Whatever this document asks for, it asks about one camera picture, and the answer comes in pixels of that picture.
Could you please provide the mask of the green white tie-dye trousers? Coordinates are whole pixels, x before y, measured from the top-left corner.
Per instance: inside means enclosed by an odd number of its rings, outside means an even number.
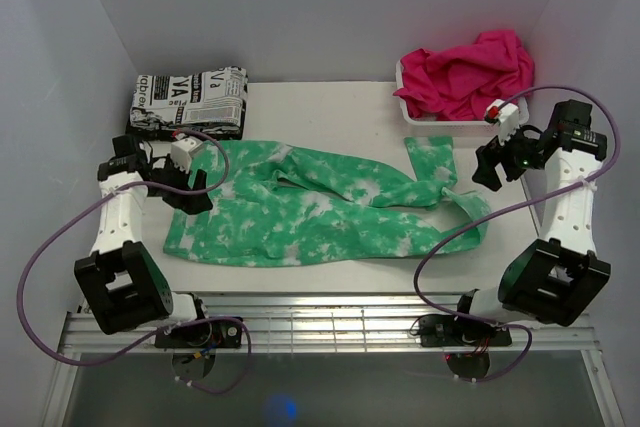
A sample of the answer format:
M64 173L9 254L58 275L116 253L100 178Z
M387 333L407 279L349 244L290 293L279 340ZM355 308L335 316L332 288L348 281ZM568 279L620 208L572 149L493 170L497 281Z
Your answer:
M224 141L194 168L224 183L210 210L175 211L165 254L232 267L295 267L424 255L446 237L420 210L450 207L460 224L491 209L476 191L456 193L453 140L407 137L413 176L374 160L276 141Z

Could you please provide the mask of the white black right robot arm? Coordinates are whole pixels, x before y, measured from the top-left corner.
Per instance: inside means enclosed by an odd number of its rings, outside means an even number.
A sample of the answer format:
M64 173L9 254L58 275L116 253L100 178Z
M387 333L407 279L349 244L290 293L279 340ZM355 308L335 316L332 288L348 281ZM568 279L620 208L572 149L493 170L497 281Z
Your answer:
M571 325L610 278L611 266L598 258L592 236L596 186L588 176L599 171L607 154L607 138L591 129L591 105L577 100L555 105L548 126L534 138L516 105L494 101L485 119L499 127L497 135L476 151L472 179L492 191L506 179L541 169L550 195L538 239L505 270L493 289L474 289L460 299L451 322L454 337L474 344L488 331L487 319L501 324L535 320Z

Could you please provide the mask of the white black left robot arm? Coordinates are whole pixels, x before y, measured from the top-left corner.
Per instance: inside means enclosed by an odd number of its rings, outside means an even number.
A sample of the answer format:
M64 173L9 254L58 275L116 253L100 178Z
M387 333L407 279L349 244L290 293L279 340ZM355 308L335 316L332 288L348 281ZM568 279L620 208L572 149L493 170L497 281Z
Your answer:
M202 301L172 291L143 244L142 227L148 197L160 197L189 215L212 208L206 194L192 194L206 187L207 174L199 169L194 184L189 184L191 165L203 142L191 136L173 142L161 167L133 135L116 137L112 145L113 157L97 172L105 200L98 234L90 254L75 262L75 278L103 333L178 323L178 335L190 346L201 346L212 334Z

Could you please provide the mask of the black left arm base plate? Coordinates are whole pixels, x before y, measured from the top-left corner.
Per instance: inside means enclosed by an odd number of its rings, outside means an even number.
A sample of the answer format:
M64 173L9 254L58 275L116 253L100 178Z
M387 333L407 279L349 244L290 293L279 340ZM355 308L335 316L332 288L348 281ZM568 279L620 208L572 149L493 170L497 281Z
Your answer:
M242 345L242 317L218 317L198 325L166 327L154 338L160 349L236 349Z

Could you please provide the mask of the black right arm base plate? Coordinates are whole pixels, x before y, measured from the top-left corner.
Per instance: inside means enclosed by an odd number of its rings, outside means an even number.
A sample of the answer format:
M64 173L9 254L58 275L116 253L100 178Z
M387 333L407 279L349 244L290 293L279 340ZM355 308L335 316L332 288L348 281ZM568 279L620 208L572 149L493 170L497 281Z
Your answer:
M511 334L489 324L451 315L428 314L418 319L422 347L508 347Z

